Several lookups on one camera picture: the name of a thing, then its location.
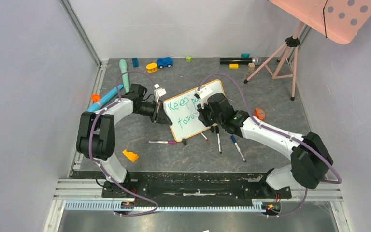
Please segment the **white board orange frame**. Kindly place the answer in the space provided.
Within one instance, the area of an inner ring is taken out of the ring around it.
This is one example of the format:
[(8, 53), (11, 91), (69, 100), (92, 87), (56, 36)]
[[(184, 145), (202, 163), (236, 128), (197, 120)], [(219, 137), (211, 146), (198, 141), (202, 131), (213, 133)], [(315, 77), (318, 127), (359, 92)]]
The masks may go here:
[(172, 125), (170, 125), (171, 132), (177, 142), (209, 129), (198, 119), (197, 106), (200, 99), (194, 96), (196, 90), (196, 88), (193, 88), (163, 102), (164, 111), (172, 122)]

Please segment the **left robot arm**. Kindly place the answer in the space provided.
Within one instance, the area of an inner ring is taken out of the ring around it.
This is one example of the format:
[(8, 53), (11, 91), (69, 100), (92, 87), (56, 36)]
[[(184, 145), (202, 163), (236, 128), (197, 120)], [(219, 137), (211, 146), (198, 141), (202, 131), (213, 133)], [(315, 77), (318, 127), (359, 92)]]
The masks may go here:
[(95, 112), (85, 111), (80, 117), (77, 152), (92, 160), (107, 181), (115, 182), (114, 191), (121, 197), (131, 194), (132, 183), (126, 180), (128, 172), (114, 153), (116, 123), (131, 114), (139, 114), (150, 117), (153, 123), (172, 125), (160, 99), (166, 90), (156, 84), (152, 102), (146, 100), (146, 93), (146, 87), (133, 84), (130, 92), (119, 96), (107, 107)]

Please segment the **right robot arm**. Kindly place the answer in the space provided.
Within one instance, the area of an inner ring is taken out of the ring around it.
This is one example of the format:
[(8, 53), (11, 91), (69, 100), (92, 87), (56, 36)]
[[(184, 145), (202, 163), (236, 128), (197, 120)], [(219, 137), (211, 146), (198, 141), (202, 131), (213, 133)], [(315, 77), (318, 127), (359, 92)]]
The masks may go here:
[(260, 192), (265, 197), (279, 190), (300, 185), (316, 189), (324, 181), (333, 160), (319, 135), (291, 133), (251, 117), (243, 110), (235, 110), (223, 93), (195, 93), (201, 102), (197, 106), (199, 121), (206, 127), (217, 124), (227, 133), (259, 142), (278, 151), (290, 160), (279, 169), (272, 168), (262, 177)]

